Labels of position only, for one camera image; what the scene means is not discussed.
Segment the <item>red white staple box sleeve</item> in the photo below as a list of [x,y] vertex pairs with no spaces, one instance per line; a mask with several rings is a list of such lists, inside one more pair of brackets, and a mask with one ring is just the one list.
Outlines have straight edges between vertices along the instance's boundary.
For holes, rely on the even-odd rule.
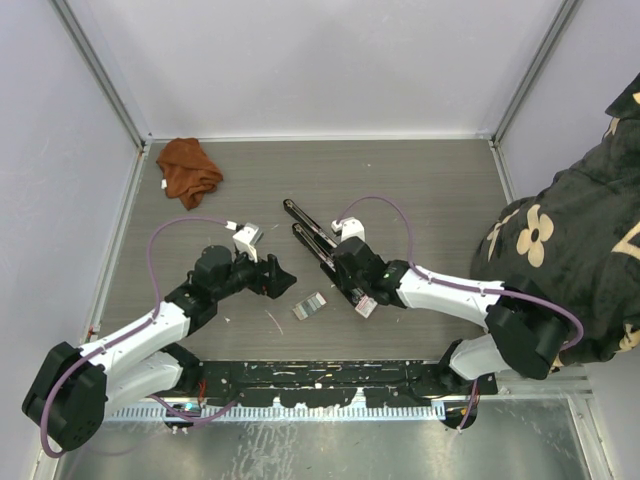
[[363,318],[369,318],[377,306],[378,303],[373,298],[363,295],[354,309]]

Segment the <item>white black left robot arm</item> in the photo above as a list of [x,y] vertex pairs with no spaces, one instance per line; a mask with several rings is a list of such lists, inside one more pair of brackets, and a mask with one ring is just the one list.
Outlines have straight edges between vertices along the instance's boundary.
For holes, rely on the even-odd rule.
[[199,361],[180,341],[206,325],[220,301],[245,289],[276,299],[296,281],[273,254],[252,260],[210,246],[186,280],[146,315],[102,339],[51,348],[22,404],[45,453],[59,458],[83,446],[108,415],[143,397],[194,393]]

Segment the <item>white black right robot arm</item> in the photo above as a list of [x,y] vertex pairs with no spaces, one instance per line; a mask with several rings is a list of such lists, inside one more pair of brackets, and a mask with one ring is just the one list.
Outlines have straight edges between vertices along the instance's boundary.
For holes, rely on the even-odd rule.
[[434,382],[459,394],[482,376],[513,371],[545,379],[571,328],[540,296],[500,281],[439,275],[404,260],[384,261],[361,239],[341,242],[332,254],[338,285],[359,290],[378,305],[440,312],[471,322],[486,333],[453,342],[440,359]]

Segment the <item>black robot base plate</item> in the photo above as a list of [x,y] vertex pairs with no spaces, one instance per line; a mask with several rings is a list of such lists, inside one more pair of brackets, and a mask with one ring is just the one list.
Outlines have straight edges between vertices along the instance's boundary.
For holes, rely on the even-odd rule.
[[439,368],[423,360],[384,361],[206,361],[191,369],[190,378],[160,397],[202,395],[211,406],[231,401],[245,407],[346,407],[362,393],[365,405],[429,406],[435,398],[465,395],[469,383],[446,386]]

